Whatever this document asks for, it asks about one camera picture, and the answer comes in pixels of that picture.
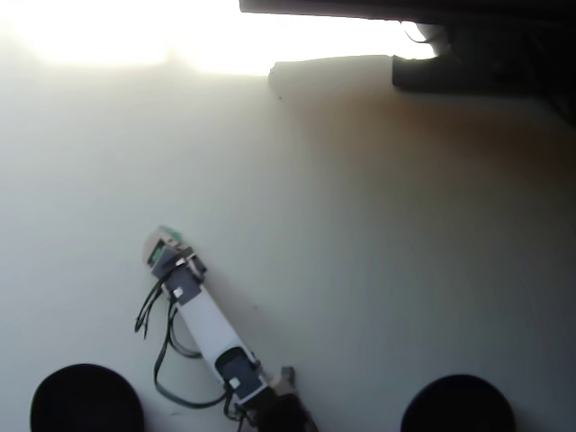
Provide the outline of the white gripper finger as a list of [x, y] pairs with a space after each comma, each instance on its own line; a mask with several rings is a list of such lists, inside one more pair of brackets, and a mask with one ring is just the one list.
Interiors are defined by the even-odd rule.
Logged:
[[157, 227], [146, 239], [143, 247], [143, 262], [152, 269], [164, 248], [177, 249], [181, 243], [181, 233], [168, 226]]

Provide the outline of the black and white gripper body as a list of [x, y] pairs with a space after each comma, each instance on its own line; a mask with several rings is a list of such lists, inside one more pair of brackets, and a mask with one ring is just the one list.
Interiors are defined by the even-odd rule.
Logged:
[[150, 294], [167, 293], [184, 306], [201, 293], [207, 268], [190, 246], [155, 245], [150, 253], [150, 271], [157, 278]]

